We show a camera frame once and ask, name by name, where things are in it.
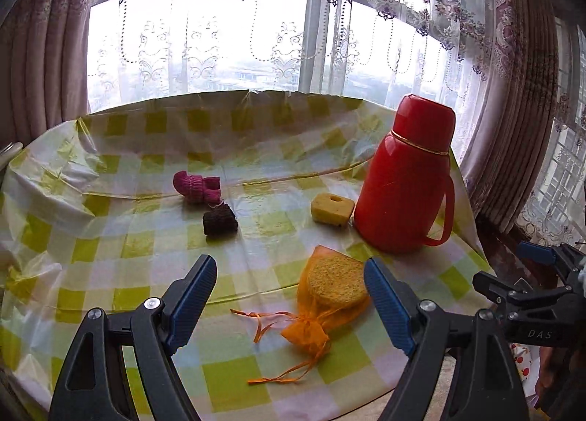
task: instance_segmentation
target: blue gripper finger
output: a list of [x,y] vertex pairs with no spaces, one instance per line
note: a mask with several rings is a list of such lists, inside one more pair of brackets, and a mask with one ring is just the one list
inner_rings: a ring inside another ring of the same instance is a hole
[[[392,284],[403,284],[403,282],[398,282],[382,262],[368,259],[364,263],[364,283],[391,342],[410,357],[417,346],[411,330],[412,316],[403,306],[400,296],[392,288]],[[417,300],[415,294],[408,298]]]
[[544,245],[523,241],[517,245],[515,254],[517,257],[531,259],[543,266],[552,266],[556,263],[556,253],[551,247],[545,247]]
[[168,314],[168,335],[164,345],[169,354],[174,354],[178,348],[189,342],[207,299],[216,285],[217,276],[216,261],[210,256],[201,256],[184,279],[176,280],[169,287],[168,292],[181,291],[172,312]]

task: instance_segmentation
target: orange drawstring pouch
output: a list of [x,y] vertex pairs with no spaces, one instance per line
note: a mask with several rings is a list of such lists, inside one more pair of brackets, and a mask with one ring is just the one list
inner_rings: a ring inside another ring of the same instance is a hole
[[[364,285],[363,271],[362,262],[318,245],[301,273],[297,287],[298,315],[290,312],[247,314],[231,310],[234,314],[257,319],[254,343],[258,343],[274,324],[289,321],[289,326],[281,331],[281,335],[310,356],[309,360],[293,366],[276,378],[254,379],[248,383],[291,383],[300,380],[309,372],[329,351],[330,339],[327,333],[355,319],[370,303]],[[277,315],[285,319],[263,327],[263,317]],[[305,371],[297,378],[285,378],[289,373],[303,367]]]

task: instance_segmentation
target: pink curtain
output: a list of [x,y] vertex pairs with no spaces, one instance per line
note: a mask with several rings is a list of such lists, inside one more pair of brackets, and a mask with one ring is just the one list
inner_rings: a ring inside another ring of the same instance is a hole
[[556,110],[558,56],[550,0],[494,0],[484,112],[461,164],[475,214],[508,232],[541,168]]
[[18,0],[0,28],[0,147],[88,111],[90,0]]

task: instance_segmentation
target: checkered tablecloth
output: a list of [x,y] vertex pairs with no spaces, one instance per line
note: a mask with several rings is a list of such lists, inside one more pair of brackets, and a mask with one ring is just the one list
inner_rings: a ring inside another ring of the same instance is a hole
[[[63,123],[10,164],[0,195],[0,350],[20,393],[41,408],[85,312],[132,310],[161,296],[207,253],[218,283],[175,365],[204,420],[326,420],[394,387],[405,364],[373,308],[331,334],[332,351],[298,384],[253,385],[303,361],[279,330],[258,345],[254,320],[230,309],[295,312],[296,284],[317,244],[361,261],[376,251],[353,228],[318,225],[319,192],[356,199],[394,112],[362,100],[284,92],[215,92],[116,108]],[[205,207],[172,186],[179,170],[220,176],[238,234],[206,240]],[[473,313],[488,264],[458,167],[450,240],[382,257],[420,297]],[[434,226],[441,232],[441,214]],[[151,419],[131,349],[128,376]]]

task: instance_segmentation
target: red vacuum flask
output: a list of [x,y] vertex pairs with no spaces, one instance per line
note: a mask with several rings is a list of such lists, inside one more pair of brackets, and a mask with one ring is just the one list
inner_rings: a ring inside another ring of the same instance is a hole
[[[388,253],[440,245],[452,232],[454,189],[449,146],[456,115],[418,95],[401,100],[393,129],[370,161],[354,212],[360,235]],[[441,239],[427,236],[446,198]]]

